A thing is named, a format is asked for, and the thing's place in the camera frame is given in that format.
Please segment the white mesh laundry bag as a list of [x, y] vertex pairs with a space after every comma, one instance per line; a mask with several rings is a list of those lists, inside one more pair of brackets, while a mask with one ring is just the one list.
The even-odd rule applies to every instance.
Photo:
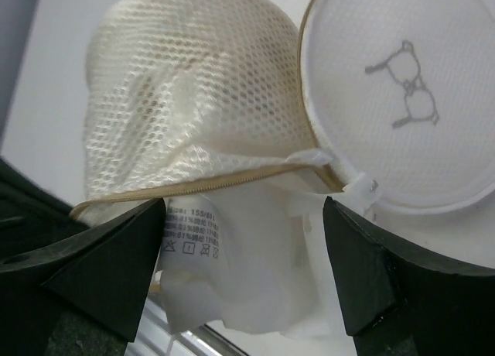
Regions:
[[494, 191], [489, 0], [121, 0], [86, 82], [80, 220], [301, 169], [361, 213]]

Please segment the white bra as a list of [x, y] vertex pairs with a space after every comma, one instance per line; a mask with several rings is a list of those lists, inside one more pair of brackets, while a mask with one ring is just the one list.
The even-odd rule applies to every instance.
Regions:
[[291, 200], [320, 190], [307, 172], [166, 200], [159, 298], [174, 333], [219, 320], [247, 334], [330, 332]]

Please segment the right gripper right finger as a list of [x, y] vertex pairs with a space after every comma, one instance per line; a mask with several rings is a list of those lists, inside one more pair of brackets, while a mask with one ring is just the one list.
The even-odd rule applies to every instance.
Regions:
[[492, 355], [494, 270], [432, 252], [331, 197], [326, 249], [358, 355]]

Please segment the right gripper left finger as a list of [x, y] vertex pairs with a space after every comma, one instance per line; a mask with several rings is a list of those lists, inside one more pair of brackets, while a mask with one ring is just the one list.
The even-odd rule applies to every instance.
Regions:
[[121, 355], [137, 334], [166, 207], [97, 227], [1, 164], [1, 353]]

